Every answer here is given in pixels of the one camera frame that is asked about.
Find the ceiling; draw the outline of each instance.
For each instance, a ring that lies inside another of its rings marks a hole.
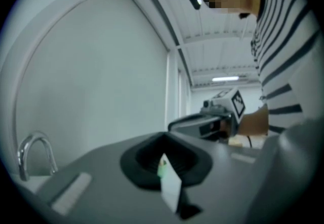
[[[189,0],[166,0],[183,39],[192,89],[232,83],[213,83],[212,78],[240,76],[238,85],[258,82],[250,42],[255,16],[239,19],[237,14],[217,14],[206,6],[196,11]]]

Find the faucet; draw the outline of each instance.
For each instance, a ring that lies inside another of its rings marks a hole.
[[[49,139],[42,132],[34,132],[21,142],[17,152],[19,176],[20,179],[22,179],[23,181],[29,180],[29,174],[27,172],[27,156],[28,156],[29,149],[36,141],[41,141],[45,147],[46,154],[51,165],[50,174],[53,175],[55,172],[58,171]]]

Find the black and white striped shirt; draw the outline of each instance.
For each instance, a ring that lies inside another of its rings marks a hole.
[[[321,56],[324,45],[307,0],[261,0],[251,46],[269,110],[268,135],[282,133],[312,115],[309,110],[319,102],[319,98],[311,101],[312,92],[316,84],[324,81],[317,76],[323,65],[319,61],[317,65],[312,64],[315,56],[318,59]],[[309,73],[309,68],[314,66],[318,70]],[[315,83],[306,83],[303,76],[306,80],[311,77],[309,81],[315,77]]]

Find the white card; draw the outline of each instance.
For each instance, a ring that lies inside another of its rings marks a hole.
[[[176,213],[181,192],[181,179],[173,169],[166,154],[161,157],[161,164],[164,164],[161,177],[161,195],[165,203],[173,213]]]

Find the fluorescent light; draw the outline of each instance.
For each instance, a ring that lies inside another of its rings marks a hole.
[[[218,77],[218,78],[213,78],[213,82],[237,81],[238,79],[239,79],[238,76],[232,76],[232,77]]]

